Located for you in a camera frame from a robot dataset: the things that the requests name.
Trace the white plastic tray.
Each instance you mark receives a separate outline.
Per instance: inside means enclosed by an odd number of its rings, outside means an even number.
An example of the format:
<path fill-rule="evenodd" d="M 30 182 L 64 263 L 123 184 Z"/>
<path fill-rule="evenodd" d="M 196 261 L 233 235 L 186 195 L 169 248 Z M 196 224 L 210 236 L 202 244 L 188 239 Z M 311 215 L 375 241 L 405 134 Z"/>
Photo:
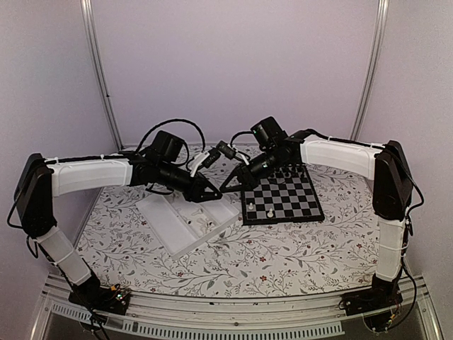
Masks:
<path fill-rule="evenodd" d="M 211 238 L 223 232 L 238 220 L 239 210 L 227 199 L 192 203 L 179 193 L 172 195 L 151 194 L 136 203 L 152 232 L 173 259 L 179 259 Z M 198 208 L 203 215 L 192 217 Z M 209 219 L 216 227 L 208 234 L 201 234 L 197 219 Z"/>

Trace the black and silver chessboard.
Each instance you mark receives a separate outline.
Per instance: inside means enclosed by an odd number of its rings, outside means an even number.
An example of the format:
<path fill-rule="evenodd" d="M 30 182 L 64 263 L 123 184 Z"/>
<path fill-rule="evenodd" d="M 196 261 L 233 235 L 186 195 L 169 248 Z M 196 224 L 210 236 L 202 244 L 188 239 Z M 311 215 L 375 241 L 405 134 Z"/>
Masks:
<path fill-rule="evenodd" d="M 249 203 L 255 205 L 254 211 L 248 210 Z M 307 168 L 300 178 L 262 178 L 256 188 L 241 192 L 241 209 L 244 225 L 325 220 Z M 272 218 L 267 217 L 269 209 L 273 209 Z"/>

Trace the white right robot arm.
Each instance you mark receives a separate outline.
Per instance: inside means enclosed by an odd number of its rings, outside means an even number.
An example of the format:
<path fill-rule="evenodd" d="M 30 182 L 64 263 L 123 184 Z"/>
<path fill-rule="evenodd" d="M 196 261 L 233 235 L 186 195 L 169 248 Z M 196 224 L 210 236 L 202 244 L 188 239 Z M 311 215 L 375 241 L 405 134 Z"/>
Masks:
<path fill-rule="evenodd" d="M 375 277 L 381 280 L 366 294 L 366 303 L 382 308 L 394 295 L 387 282 L 397 279 L 406 251 L 405 238 L 413 234 L 412 194 L 419 188 L 411 176 L 401 144 L 362 143 L 322 135 L 313 129 L 288 135 L 274 117 L 251 128 L 261 153 L 236 165 L 220 186 L 223 193 L 251 190 L 274 170 L 289 164 L 327 166 L 361 175 L 373 183 L 372 207 L 379 228 L 379 257 Z"/>

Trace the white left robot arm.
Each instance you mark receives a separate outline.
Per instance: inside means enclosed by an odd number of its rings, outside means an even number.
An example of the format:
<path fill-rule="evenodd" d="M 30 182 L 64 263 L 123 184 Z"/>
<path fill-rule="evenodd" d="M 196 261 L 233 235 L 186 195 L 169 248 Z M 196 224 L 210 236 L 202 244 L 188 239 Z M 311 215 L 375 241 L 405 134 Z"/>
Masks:
<path fill-rule="evenodd" d="M 67 196 L 104 187 L 135 187 L 159 184 L 177 191 L 191 203 L 221 198 L 220 191 L 197 169 L 184 169 L 176 160 L 187 144 L 169 132 L 158 132 L 147 147 L 114 154 L 73 158 L 45 158 L 31 154 L 13 194 L 9 215 L 18 222 L 9 227 L 20 229 L 47 254 L 75 285 L 78 296 L 89 307 L 100 307 L 105 292 L 98 279 L 59 227 L 55 201 Z"/>

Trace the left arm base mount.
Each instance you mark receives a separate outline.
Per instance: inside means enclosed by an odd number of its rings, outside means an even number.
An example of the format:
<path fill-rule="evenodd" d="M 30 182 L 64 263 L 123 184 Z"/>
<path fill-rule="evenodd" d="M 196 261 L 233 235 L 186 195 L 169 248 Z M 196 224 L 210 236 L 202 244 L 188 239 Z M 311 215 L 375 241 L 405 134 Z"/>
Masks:
<path fill-rule="evenodd" d="M 129 288 L 122 287 L 120 284 L 104 287 L 99 279 L 93 276 L 81 285 L 71 285 L 69 301 L 87 310 L 126 315 L 130 293 Z"/>

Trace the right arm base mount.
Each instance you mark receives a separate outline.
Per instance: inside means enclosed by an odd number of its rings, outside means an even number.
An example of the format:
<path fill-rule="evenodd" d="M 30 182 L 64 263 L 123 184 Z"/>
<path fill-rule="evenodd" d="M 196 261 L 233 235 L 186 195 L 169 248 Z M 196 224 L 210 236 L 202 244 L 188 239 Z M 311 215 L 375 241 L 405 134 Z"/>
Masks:
<path fill-rule="evenodd" d="M 373 275 L 370 288 L 342 294 L 338 308 L 344 310 L 347 316 L 385 309 L 382 313 L 365 317 L 365 325 L 368 329 L 374 332 L 385 332 L 393 324 L 402 302 L 403 298 L 396 279 L 390 282 Z"/>

